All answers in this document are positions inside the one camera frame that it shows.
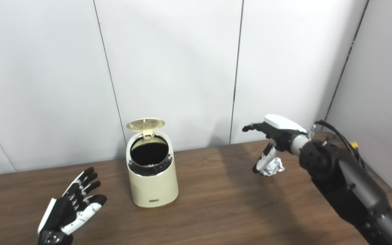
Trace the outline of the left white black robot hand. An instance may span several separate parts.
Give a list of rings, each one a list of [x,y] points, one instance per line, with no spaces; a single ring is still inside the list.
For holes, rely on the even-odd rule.
[[[51,198],[38,225],[39,245],[71,245],[73,234],[107,202],[104,194],[88,195],[101,186],[93,167],[82,171],[59,198]]]

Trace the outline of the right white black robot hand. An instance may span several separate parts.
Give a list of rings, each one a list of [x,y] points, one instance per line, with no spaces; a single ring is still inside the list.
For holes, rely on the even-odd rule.
[[[267,114],[262,122],[251,123],[242,128],[243,132],[251,130],[265,134],[272,140],[263,150],[252,172],[261,174],[273,162],[280,152],[289,152],[299,156],[305,144],[311,141],[307,131],[294,121],[276,114]]]

